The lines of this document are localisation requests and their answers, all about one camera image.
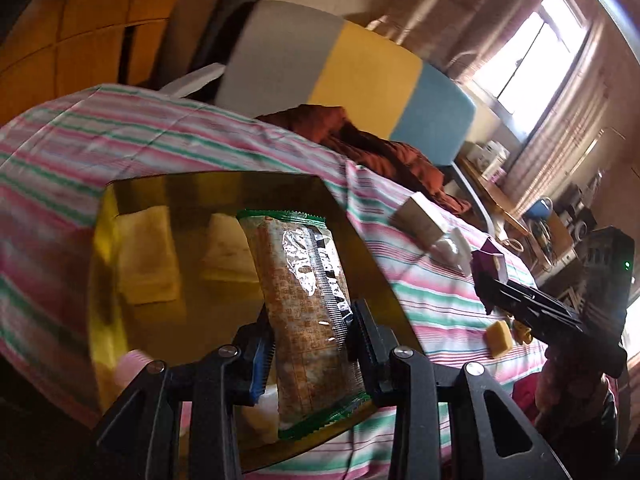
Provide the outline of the yellow plush toy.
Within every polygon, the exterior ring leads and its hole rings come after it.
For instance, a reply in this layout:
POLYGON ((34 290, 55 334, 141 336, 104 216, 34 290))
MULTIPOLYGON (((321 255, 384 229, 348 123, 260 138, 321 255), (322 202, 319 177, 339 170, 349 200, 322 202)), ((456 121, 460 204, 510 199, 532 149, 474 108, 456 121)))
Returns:
POLYGON ((512 321, 512 335, 514 340, 518 344, 531 344, 534 337, 532 329, 525 324, 518 322, 518 320, 512 321))

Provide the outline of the orange wooden wardrobe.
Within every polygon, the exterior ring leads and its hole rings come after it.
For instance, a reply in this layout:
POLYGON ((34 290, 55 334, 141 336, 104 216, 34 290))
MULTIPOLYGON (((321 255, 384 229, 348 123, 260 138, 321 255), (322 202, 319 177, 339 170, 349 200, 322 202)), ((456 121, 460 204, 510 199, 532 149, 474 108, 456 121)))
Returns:
POLYGON ((1 38, 1 120, 97 84, 146 86, 177 0, 30 0, 1 38))

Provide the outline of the grey yellow blue headboard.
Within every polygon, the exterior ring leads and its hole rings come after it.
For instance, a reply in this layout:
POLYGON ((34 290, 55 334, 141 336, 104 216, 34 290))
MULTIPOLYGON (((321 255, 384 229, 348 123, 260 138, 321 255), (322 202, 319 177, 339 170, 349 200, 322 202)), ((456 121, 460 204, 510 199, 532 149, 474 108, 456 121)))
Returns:
POLYGON ((214 103, 246 117, 340 106, 358 129, 408 143, 436 166, 454 162, 475 114, 455 82, 393 41, 276 0, 254 7, 214 103))

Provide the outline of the rust red quilted jacket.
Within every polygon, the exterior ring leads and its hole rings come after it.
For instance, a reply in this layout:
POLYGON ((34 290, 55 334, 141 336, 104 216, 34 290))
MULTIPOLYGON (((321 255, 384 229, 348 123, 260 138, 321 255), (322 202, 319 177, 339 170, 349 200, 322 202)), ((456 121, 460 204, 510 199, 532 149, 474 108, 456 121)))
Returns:
POLYGON ((445 191, 444 173, 417 148, 358 129, 343 107, 302 104, 257 119, 329 148, 412 192, 420 192, 450 214, 460 217, 472 209, 470 202, 445 191))

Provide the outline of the white plastic bag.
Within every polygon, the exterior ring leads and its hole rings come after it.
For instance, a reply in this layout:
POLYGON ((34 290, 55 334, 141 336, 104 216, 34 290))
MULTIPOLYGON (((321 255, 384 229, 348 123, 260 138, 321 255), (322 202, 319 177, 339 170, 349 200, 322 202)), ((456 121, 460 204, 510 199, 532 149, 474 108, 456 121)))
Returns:
POLYGON ((463 233, 453 228, 431 246, 432 257, 446 268, 469 278, 472 275, 472 249, 463 233))

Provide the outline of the beige cardboard box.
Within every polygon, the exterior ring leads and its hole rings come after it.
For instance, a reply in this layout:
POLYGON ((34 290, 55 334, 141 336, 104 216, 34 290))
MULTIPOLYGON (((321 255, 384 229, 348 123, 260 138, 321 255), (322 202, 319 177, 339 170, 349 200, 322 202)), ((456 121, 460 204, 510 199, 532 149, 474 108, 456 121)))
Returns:
POLYGON ((420 192, 406 198, 390 217, 390 223, 412 237, 425 250, 449 232, 449 223, 439 206, 420 192))

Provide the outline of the wooden desk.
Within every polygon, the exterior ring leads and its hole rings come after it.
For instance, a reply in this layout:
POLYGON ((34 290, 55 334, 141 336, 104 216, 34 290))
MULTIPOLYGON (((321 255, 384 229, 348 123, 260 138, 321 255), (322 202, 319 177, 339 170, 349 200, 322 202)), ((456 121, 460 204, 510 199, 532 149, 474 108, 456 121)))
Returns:
POLYGON ((576 258, 573 237, 555 212, 546 220, 550 249, 544 250, 529 224, 515 213, 514 206, 495 183, 483 179, 464 156, 458 155, 456 163, 494 220, 498 240, 521 258, 537 283, 544 282, 576 258))

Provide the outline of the white boxes on desk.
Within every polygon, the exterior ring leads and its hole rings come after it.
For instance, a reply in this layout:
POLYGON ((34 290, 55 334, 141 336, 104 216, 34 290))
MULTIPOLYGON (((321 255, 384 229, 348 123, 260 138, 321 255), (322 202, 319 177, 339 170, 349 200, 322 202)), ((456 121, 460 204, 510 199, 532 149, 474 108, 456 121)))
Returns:
POLYGON ((510 152, 501 143, 490 140, 485 144, 474 143, 464 158, 480 173, 482 179, 497 183, 503 175, 502 166, 509 156, 510 152))

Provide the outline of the beige curtain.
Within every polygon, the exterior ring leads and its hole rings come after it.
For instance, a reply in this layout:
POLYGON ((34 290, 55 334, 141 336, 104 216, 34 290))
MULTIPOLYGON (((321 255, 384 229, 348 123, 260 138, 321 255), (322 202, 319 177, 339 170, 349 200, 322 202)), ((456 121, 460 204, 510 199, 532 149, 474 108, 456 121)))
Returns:
MULTIPOLYGON (((370 29, 466 84, 494 60, 542 0, 390 0, 370 29)), ((504 192, 522 212, 555 190, 594 140, 604 118, 634 117, 630 88, 639 67, 599 0, 573 0, 587 20, 587 37, 551 108, 506 174, 504 192)))

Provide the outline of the small yellow sponge block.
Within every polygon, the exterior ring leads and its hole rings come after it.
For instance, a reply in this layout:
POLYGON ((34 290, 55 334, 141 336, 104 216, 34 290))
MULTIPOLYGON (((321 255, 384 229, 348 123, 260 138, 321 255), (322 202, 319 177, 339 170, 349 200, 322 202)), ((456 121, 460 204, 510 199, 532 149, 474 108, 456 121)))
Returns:
POLYGON ((489 354, 494 360, 511 351, 513 338, 508 323, 499 320, 488 326, 485 330, 485 341, 489 354))

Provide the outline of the striped pink green bedsheet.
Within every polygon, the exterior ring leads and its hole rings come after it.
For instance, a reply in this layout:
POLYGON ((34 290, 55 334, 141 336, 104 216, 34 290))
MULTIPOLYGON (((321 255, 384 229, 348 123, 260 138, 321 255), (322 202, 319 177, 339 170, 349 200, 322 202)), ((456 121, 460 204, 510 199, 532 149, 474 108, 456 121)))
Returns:
POLYGON ((315 174, 346 211, 435 362, 483 363, 503 388, 541 370, 544 346, 487 350, 472 283, 390 223, 402 186, 281 128, 151 91, 101 84, 43 103, 1 130, 1 353, 86 426, 100 414, 84 291, 99 199, 116 179, 248 170, 315 174))

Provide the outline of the brown cracker packet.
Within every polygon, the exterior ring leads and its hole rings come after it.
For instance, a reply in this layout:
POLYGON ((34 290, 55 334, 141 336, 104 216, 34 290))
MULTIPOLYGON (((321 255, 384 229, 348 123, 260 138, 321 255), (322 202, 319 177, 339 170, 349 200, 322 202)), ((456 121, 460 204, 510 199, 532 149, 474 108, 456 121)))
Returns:
POLYGON ((326 220, 290 210, 247 209, 247 239, 276 343, 281 440, 349 418, 369 401, 349 359, 352 302, 326 220))

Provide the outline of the gold tray box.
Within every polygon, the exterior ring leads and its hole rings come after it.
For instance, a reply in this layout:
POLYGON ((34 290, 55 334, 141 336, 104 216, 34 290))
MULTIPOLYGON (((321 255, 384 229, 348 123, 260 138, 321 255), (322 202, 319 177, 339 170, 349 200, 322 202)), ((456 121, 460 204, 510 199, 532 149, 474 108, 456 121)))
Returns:
POLYGON ((210 280, 203 259, 212 214, 245 209, 296 209, 326 219, 346 271, 349 291, 367 300, 374 318, 399 341, 420 346, 390 284, 349 222, 345 207, 311 174, 260 171, 192 172, 114 181, 107 185, 96 217, 87 289, 89 346, 102 408, 116 399, 114 370, 139 348, 171 364, 195 361, 230 341, 254 321, 260 300, 254 284, 210 280), (152 206, 167 207, 180 273, 177 300, 132 306, 119 293, 115 219, 152 206))

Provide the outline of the pink hair roller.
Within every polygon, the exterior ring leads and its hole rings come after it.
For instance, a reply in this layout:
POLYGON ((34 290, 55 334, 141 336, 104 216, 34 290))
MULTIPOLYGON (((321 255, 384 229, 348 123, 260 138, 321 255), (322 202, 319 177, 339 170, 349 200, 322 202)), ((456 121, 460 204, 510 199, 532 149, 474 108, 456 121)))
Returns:
POLYGON ((140 350, 130 350, 124 354, 114 369, 114 382, 119 390, 124 390, 152 361, 150 356, 140 350))

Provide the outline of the blue mug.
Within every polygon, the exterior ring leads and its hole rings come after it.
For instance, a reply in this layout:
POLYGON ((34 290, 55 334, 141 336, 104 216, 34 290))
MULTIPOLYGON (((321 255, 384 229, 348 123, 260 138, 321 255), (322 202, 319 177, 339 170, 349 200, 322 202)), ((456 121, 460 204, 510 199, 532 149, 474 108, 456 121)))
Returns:
POLYGON ((546 221, 553 212, 553 202, 550 197, 541 197, 532 203, 524 212, 523 218, 532 221, 546 221))

